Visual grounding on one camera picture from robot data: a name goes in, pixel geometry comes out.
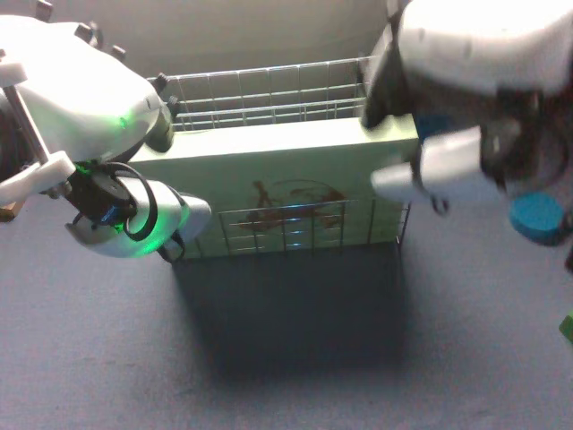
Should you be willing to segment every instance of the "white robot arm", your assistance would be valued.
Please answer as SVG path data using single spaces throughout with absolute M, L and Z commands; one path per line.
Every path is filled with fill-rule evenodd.
M 453 202 L 543 190 L 566 208 L 570 229 L 573 3 L 388 2 L 389 24 L 359 71 L 363 126 L 438 114 L 449 129 L 423 139 L 412 159 L 373 172 L 376 194 L 444 213 Z
M 0 204 L 36 193 L 64 197 L 79 214 L 66 227 L 99 254 L 184 255 L 210 219 L 209 205 L 148 181 L 125 164 L 147 143 L 167 151 L 177 100 L 101 51 L 95 25 L 0 16 Z

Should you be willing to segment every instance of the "black cable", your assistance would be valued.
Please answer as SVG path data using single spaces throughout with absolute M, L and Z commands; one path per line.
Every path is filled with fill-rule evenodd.
M 141 184 L 147 193 L 148 200 L 150 201 L 150 213 L 141 230 L 136 233 L 129 231 L 129 220 L 127 219 L 124 223 L 124 233 L 134 242 L 140 242 L 147 239 L 158 222 L 158 203 L 147 179 L 145 179 L 145 177 L 143 177 L 137 170 L 124 163 L 108 162 L 97 166 L 97 168 L 111 175 L 116 175 L 118 172 L 122 171 L 127 172 L 141 181 Z

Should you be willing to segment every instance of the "wire grid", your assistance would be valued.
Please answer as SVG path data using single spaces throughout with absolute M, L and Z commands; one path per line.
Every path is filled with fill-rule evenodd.
M 176 132 L 349 118 L 365 101 L 356 68 L 368 58 L 173 75 L 162 95 L 182 103 Z
M 359 202 L 357 200 L 344 200 L 338 202 L 320 202 L 320 203 L 308 203 L 308 204 L 297 204 L 297 205 L 289 205 L 289 206 L 276 206 L 276 207 L 268 207 L 268 208 L 256 208 L 256 209 L 246 209 L 246 210 L 238 210 L 238 211 L 221 211 L 218 213 L 218 223 L 221 228 L 222 237 L 225 240 L 225 246 L 227 248 L 227 254 L 232 256 L 234 254 L 244 254 L 245 252 L 251 252 L 253 254 L 258 254 L 259 252 L 263 251 L 263 246 L 260 245 L 260 238 L 264 236 L 264 234 L 257 232 L 257 225 L 263 225 L 266 223 L 273 223 L 272 227 L 280 227 L 281 229 L 281 239 L 282 239 L 282 251 L 283 253 L 287 253 L 289 251 L 294 251 L 297 249 L 308 249 L 308 248 L 301 248 L 300 243 L 291 243 L 289 240 L 289 236 L 291 235 L 308 235 L 310 237 L 310 250 L 314 253 L 317 249 L 318 245 L 316 244 L 316 233 L 321 229 L 318 226 L 318 222 L 316 221 L 319 218 L 316 215 L 316 211 L 319 208 L 325 206 L 338 206 L 338 213 L 333 213 L 330 215 L 326 215 L 327 217 L 334 217 L 340 220 L 339 226 L 334 228 L 328 228 L 328 230 L 337 230 L 338 237 L 331 239 L 329 241 L 321 241 L 321 248 L 328 247 L 328 248 L 339 248 L 340 251 L 344 249 L 345 242 L 345 224 L 346 224 L 346 208 L 354 203 Z M 369 226 L 368 226 L 368 233 L 367 237 L 365 238 L 365 243 L 367 245 L 372 244 L 372 232 L 374 228 L 379 228 L 379 226 L 374 226 L 374 213 L 376 211 L 376 203 L 378 202 L 377 199 L 372 199 L 370 205 L 370 216 L 369 216 Z M 401 248 L 402 243 L 404 242 L 404 236 L 406 233 L 406 226 L 408 222 L 408 218 L 410 215 L 410 205 L 403 206 L 398 208 L 400 212 L 400 220 L 398 223 L 398 234 L 396 235 L 395 242 L 398 245 L 398 249 Z M 227 219 L 230 215 L 237 215 L 237 214 L 248 214 L 248 213 L 263 213 L 263 212 L 274 212 L 278 216 L 269 221 L 269 220 L 258 220 L 258 221 L 245 221 L 245 222 L 232 222 Z M 310 218 L 310 230 L 309 231 L 296 231 L 296 232 L 289 232 L 287 231 L 287 225 L 289 223 L 295 223 L 301 220 L 302 217 Z M 232 239 L 237 237 L 230 237 L 227 231 L 231 227 L 251 227 L 251 237 L 253 247 L 249 248 L 234 248 L 232 246 Z M 197 250 L 199 252 L 200 258 L 203 257 L 203 253 L 201 250 L 201 242 L 199 239 L 195 239 L 195 244 Z

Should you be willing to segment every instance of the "blue lid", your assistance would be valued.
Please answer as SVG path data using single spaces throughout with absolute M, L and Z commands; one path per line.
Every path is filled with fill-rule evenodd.
M 564 210 L 546 193 L 532 193 L 516 199 L 509 220 L 521 235 L 537 243 L 549 243 L 560 233 Z

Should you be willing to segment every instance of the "brown object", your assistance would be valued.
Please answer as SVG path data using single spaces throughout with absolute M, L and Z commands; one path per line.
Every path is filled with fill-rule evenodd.
M 20 212 L 24 202 L 10 203 L 0 207 L 0 222 L 10 222 Z

